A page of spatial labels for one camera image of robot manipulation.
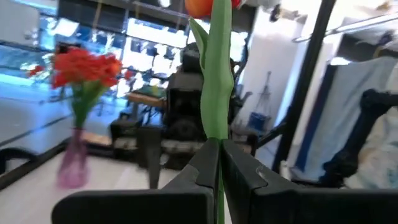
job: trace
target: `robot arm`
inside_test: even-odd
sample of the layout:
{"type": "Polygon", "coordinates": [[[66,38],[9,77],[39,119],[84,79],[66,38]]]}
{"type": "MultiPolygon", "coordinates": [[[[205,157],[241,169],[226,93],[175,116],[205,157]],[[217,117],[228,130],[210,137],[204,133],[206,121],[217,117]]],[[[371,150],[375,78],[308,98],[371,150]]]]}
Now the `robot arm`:
{"type": "Polygon", "coordinates": [[[366,90],[359,103],[361,114],[343,149],[323,165],[325,175],[320,183],[325,187],[341,187],[343,179],[358,170],[358,154],[364,146],[377,119],[398,106],[398,94],[366,90]]]}

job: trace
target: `white cloth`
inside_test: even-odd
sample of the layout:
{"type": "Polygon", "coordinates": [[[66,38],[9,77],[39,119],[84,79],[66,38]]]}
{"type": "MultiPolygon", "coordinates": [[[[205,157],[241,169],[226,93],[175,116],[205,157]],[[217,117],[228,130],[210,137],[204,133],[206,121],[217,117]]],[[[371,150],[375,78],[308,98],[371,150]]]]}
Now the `white cloth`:
{"type": "MultiPolygon", "coordinates": [[[[386,85],[398,94],[398,64],[386,85]]],[[[357,173],[345,180],[349,188],[398,189],[398,110],[381,116],[368,136],[359,156],[357,173]]]]}
{"type": "Polygon", "coordinates": [[[322,165],[340,151],[360,114],[364,91],[386,91],[397,60],[390,57],[339,66],[308,151],[305,177],[317,180],[322,165]]]}

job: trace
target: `glass vase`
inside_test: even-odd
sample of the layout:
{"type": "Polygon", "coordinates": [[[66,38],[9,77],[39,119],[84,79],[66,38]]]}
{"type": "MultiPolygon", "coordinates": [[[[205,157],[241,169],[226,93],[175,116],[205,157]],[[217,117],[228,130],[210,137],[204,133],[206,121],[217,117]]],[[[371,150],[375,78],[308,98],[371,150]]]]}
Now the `glass vase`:
{"type": "Polygon", "coordinates": [[[87,148],[83,140],[83,132],[83,129],[73,129],[72,138],[57,174],[57,184],[61,188],[79,188],[88,181],[87,148]]]}

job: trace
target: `green leaf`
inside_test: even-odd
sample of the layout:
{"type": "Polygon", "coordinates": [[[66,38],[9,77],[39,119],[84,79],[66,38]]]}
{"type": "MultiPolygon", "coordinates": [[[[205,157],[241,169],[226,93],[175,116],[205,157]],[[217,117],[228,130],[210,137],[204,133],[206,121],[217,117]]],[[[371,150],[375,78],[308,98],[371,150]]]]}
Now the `green leaf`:
{"type": "Polygon", "coordinates": [[[197,46],[200,53],[200,67],[202,72],[205,71],[205,56],[206,56],[206,49],[207,49],[207,40],[209,34],[204,30],[204,28],[199,25],[199,23],[194,19],[189,19],[189,26],[191,27],[193,36],[197,42],[197,46]]]}
{"type": "Polygon", "coordinates": [[[231,1],[214,0],[200,105],[208,138],[228,138],[229,99],[234,85],[229,62],[231,21],[231,1]]]}

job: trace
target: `orange tulip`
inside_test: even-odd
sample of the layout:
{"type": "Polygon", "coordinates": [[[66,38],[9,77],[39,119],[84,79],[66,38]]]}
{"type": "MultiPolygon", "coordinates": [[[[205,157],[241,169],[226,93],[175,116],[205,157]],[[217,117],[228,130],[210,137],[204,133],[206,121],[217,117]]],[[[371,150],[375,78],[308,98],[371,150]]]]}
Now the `orange tulip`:
{"type": "MultiPolygon", "coordinates": [[[[242,5],[242,0],[231,0],[232,7],[236,8],[242,5]]],[[[199,19],[210,16],[213,0],[185,0],[185,8],[190,16],[199,19]]]]}

